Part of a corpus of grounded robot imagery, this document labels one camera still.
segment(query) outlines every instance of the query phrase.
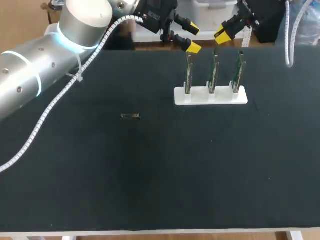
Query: white table frame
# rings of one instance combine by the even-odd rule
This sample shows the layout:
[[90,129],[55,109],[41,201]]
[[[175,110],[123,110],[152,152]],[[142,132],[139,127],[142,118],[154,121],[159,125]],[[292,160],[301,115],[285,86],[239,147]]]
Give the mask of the white table frame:
[[0,232],[0,237],[12,240],[46,240],[46,237],[62,237],[62,240],[76,240],[77,236],[119,236],[119,235],[166,235],[166,234],[229,234],[286,232],[288,240],[303,240],[301,231],[319,231],[314,228],[261,228],[261,229],[181,229],[142,231],[66,231],[66,232]]

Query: white stand with slots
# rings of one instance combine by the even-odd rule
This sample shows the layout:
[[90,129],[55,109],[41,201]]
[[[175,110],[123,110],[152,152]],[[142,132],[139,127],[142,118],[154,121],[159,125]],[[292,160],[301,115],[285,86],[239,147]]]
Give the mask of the white stand with slots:
[[213,94],[209,93],[209,82],[206,86],[193,86],[190,94],[186,94],[185,87],[174,89],[176,105],[234,105],[247,104],[248,98],[244,86],[240,86],[239,93],[234,93],[232,83],[229,86],[216,86]]

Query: white spiral cable wrap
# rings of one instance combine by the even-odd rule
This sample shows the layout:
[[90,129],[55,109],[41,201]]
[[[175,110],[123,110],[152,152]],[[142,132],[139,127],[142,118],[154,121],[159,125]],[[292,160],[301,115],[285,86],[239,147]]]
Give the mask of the white spiral cable wrap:
[[118,25],[121,23],[128,21],[128,20],[135,20],[136,22],[143,22],[143,19],[137,16],[128,15],[121,17],[118,19],[106,32],[104,35],[100,45],[97,47],[95,52],[91,55],[89,60],[82,66],[82,69],[80,69],[76,75],[72,78],[72,80],[67,84],[67,86],[53,99],[53,101],[49,104],[49,106],[46,108],[42,116],[40,117],[39,121],[37,122],[35,128],[33,129],[29,139],[26,141],[24,146],[21,148],[21,150],[6,164],[0,166],[0,173],[10,168],[13,164],[15,164],[28,150],[32,142],[35,140],[41,126],[43,125],[44,121],[46,120],[47,116],[49,115],[50,111],[54,108],[54,106],[57,104],[57,102],[66,94],[66,92],[72,87],[72,85],[77,81],[78,77],[80,76],[80,73],[84,72],[87,67],[94,61],[94,59],[98,56],[98,54],[103,49],[104,45],[106,44],[108,38],[110,37],[111,33],[116,29]]
[[290,41],[290,54],[289,54],[289,26],[290,26],[290,4],[289,0],[285,1],[285,36],[284,36],[284,44],[285,44],[285,64],[288,68],[291,68],[295,62],[295,44],[296,44],[296,36],[300,21],[304,14],[306,13],[309,5],[314,0],[307,0],[302,6],[296,20],[294,22],[292,33],[291,33],[291,41]]

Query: screw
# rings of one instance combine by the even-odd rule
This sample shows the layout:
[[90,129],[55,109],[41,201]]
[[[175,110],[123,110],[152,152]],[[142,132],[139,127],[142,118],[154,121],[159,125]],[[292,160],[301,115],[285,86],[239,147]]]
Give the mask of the screw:
[[125,8],[125,4],[123,2],[119,2],[118,9],[124,9],[124,8]]

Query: black mat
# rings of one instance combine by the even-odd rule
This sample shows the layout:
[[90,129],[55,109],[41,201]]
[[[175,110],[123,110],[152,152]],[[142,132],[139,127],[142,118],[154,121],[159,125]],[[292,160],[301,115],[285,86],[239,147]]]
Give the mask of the black mat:
[[[236,53],[220,51],[219,85]],[[290,70],[282,48],[244,53],[248,104],[224,106],[174,104],[183,52],[102,53],[0,174],[0,232],[320,227],[320,48]],[[0,123],[0,164],[67,80]]]

